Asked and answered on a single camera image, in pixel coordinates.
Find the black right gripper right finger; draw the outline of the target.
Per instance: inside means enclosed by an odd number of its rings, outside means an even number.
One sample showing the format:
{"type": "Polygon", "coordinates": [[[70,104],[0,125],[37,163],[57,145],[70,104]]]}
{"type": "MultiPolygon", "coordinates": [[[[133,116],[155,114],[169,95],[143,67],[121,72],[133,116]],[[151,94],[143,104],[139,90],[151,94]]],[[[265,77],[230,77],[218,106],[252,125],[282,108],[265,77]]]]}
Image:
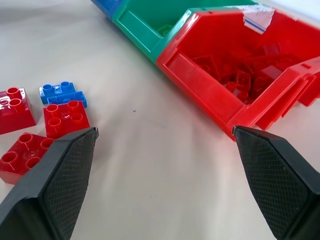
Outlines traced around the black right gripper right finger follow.
{"type": "Polygon", "coordinates": [[[283,137],[236,125],[251,193],[277,240],[320,240],[320,172],[283,137]]]}

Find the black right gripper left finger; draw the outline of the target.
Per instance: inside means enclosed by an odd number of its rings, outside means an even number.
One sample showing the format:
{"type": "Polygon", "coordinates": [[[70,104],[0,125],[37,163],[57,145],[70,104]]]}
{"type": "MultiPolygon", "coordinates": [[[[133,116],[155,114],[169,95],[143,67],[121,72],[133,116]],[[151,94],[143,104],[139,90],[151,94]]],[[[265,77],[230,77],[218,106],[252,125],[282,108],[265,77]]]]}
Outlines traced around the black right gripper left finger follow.
{"type": "Polygon", "coordinates": [[[97,127],[53,141],[0,203],[0,240],[70,240],[88,189],[97,127]]]}

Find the red four-stud building brick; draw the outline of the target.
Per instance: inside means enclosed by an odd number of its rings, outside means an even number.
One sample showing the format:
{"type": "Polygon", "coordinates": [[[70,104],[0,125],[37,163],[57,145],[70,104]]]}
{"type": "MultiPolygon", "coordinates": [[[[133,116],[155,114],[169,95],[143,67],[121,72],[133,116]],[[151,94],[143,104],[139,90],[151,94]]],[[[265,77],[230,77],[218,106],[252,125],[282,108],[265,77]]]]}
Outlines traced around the red four-stud building brick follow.
{"type": "Polygon", "coordinates": [[[85,107],[78,100],[49,104],[43,108],[43,116],[46,136],[52,139],[90,127],[85,107]]]}
{"type": "Polygon", "coordinates": [[[23,133],[0,157],[0,179],[15,185],[44,156],[54,139],[29,132],[23,133]]]}

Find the red sloped two-stud brick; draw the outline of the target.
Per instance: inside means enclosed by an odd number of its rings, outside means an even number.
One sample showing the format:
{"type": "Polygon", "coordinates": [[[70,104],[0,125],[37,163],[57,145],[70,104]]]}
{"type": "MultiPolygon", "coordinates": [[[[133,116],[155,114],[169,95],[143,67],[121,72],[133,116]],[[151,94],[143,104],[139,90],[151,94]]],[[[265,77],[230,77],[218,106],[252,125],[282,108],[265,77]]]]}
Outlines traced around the red sloped two-stud brick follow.
{"type": "Polygon", "coordinates": [[[32,105],[24,88],[0,91],[0,135],[35,125],[32,105]]]}

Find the blue toy building brick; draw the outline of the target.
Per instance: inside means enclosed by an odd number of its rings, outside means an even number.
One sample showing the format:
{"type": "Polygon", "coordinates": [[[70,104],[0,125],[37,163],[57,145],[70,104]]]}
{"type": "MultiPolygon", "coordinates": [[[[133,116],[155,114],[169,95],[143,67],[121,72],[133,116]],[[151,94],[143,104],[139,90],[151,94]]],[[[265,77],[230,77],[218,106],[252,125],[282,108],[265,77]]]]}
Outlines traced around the blue toy building brick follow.
{"type": "Polygon", "coordinates": [[[44,105],[61,105],[70,101],[80,101],[84,108],[88,107],[85,94],[82,91],[76,91],[74,84],[69,81],[63,81],[59,84],[45,84],[39,88],[39,94],[44,105]]]}

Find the red smooth block brick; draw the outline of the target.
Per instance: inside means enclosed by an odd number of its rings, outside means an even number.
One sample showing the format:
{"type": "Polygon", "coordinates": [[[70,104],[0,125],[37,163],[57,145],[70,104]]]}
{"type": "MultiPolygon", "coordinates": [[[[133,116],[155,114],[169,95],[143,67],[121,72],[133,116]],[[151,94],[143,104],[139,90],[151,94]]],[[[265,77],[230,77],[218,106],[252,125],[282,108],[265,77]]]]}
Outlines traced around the red smooth block brick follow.
{"type": "Polygon", "coordinates": [[[268,66],[259,71],[254,79],[253,88],[262,89],[267,88],[274,82],[281,74],[282,70],[278,69],[274,65],[268,66]]]}

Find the small red brick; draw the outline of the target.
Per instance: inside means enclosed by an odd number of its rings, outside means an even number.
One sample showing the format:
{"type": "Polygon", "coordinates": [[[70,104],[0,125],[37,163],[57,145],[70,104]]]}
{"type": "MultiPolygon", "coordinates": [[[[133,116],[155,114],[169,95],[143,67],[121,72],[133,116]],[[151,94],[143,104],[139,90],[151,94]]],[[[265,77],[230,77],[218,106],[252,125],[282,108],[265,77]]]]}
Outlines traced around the small red brick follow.
{"type": "Polygon", "coordinates": [[[251,89],[251,75],[248,72],[238,70],[235,75],[236,88],[240,91],[249,91],[251,89]]]}

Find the red plastic storage bin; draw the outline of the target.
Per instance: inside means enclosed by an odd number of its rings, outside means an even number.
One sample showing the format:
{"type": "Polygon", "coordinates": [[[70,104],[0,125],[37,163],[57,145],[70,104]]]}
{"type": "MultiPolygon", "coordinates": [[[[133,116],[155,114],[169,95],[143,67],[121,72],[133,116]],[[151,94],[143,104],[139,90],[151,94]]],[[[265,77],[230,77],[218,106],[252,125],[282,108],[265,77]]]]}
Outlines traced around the red plastic storage bin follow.
{"type": "Polygon", "coordinates": [[[275,9],[259,34],[244,25],[242,6],[194,12],[156,60],[227,135],[237,125],[266,130],[296,103],[320,98],[320,27],[275,9]],[[269,66],[283,73],[254,89],[269,66]],[[249,91],[236,88],[237,71],[251,75],[249,91]]]}

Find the white paper label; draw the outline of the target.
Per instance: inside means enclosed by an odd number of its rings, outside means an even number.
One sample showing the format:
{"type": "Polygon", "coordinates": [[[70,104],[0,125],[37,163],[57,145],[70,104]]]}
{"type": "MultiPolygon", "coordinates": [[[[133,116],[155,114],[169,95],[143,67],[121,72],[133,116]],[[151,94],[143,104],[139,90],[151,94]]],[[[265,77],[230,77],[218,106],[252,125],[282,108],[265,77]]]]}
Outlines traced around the white paper label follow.
{"type": "Polygon", "coordinates": [[[244,25],[262,35],[271,24],[275,9],[263,4],[245,5],[240,8],[243,12],[244,25]]]}

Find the green plastic storage bin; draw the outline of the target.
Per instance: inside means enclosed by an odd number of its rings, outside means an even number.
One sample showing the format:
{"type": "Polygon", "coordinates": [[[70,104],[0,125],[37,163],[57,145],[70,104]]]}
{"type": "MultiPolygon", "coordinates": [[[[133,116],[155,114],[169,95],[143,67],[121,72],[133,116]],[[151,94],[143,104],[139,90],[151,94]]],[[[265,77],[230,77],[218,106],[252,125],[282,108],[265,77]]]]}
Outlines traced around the green plastic storage bin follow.
{"type": "Polygon", "coordinates": [[[256,5],[254,0],[123,0],[112,22],[153,62],[196,11],[256,5]],[[157,30],[172,25],[162,37],[157,30]]]}

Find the blue plastic storage bin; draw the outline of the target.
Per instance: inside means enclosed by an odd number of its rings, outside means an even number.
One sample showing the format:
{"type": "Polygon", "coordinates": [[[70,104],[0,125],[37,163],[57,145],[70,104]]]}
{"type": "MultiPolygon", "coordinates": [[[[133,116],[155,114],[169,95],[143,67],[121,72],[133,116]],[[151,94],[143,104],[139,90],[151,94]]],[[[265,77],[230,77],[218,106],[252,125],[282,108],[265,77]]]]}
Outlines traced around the blue plastic storage bin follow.
{"type": "Polygon", "coordinates": [[[123,0],[91,0],[109,19],[121,5],[123,0]]]}

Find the green toy building brick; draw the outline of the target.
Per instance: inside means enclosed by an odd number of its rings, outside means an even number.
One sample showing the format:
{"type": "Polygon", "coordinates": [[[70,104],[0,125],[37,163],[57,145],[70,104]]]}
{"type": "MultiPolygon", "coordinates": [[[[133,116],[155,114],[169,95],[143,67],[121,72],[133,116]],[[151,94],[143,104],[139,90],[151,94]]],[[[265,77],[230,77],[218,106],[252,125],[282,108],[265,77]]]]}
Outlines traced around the green toy building brick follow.
{"type": "Polygon", "coordinates": [[[157,30],[157,33],[159,35],[161,35],[162,37],[165,37],[169,32],[170,30],[172,29],[172,25],[170,24],[166,24],[166,25],[163,25],[161,26],[158,30],[157,30]]]}

